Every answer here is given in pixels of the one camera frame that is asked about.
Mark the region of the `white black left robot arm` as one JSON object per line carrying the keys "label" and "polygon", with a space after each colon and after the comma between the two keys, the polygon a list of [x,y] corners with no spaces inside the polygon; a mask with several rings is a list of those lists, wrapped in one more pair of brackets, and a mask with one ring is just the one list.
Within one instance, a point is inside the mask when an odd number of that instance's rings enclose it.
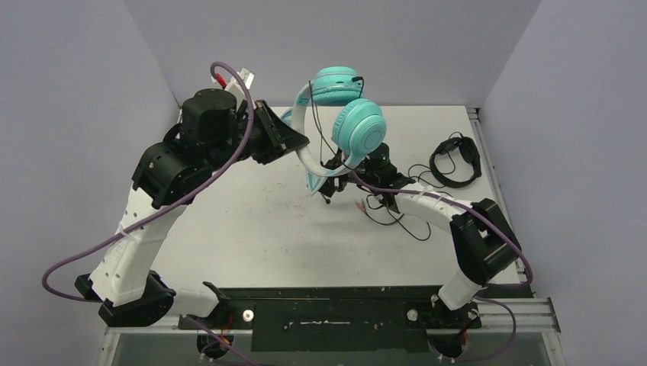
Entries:
{"label": "white black left robot arm", "polygon": [[252,99],[248,69],[229,81],[217,72],[212,76],[216,86],[185,100],[178,121],[144,151],[103,259],[76,279],[82,298],[101,304],[98,313],[107,326],[151,326],[171,315],[222,326],[228,307],[214,284],[167,284],[153,263],[196,195],[234,163],[253,159],[265,165],[307,143],[305,136],[282,126],[264,101]]}

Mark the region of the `black cable pink green plugs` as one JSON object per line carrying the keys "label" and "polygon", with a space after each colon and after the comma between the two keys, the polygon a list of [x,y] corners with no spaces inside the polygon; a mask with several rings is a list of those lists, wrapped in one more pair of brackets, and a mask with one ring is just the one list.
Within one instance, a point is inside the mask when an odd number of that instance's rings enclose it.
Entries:
{"label": "black cable pink green plugs", "polygon": [[[356,202],[356,206],[363,213],[365,217],[371,220],[373,223],[383,226],[399,226],[407,235],[419,242],[426,242],[431,239],[432,230],[431,225],[427,224],[427,234],[425,236],[415,235],[409,228],[402,222],[404,218],[403,213],[395,213],[394,210],[389,208],[386,204],[384,198],[378,198],[376,194],[368,194],[365,198],[362,198],[360,201]],[[372,212],[385,211],[386,214],[391,218],[388,221],[380,221],[376,219]]]}

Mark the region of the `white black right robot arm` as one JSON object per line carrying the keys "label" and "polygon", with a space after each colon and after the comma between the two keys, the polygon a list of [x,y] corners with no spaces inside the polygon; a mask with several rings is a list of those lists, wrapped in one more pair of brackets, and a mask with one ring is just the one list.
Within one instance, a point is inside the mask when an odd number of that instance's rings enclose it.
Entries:
{"label": "white black right robot arm", "polygon": [[381,198],[397,214],[417,217],[451,235],[457,272],[433,295],[432,316],[451,326],[489,281],[520,257],[520,247],[499,206],[491,199],[462,201],[426,189],[400,173],[382,143],[352,173],[327,178],[319,192],[327,198],[352,183]]}

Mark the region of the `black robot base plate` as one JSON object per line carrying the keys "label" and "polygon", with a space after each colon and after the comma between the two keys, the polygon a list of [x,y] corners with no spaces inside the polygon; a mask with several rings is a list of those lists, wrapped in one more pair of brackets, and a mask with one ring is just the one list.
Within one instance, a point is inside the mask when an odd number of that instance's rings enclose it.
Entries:
{"label": "black robot base plate", "polygon": [[481,327],[476,303],[447,310],[439,286],[224,288],[201,325],[251,338],[252,352],[425,352]]}

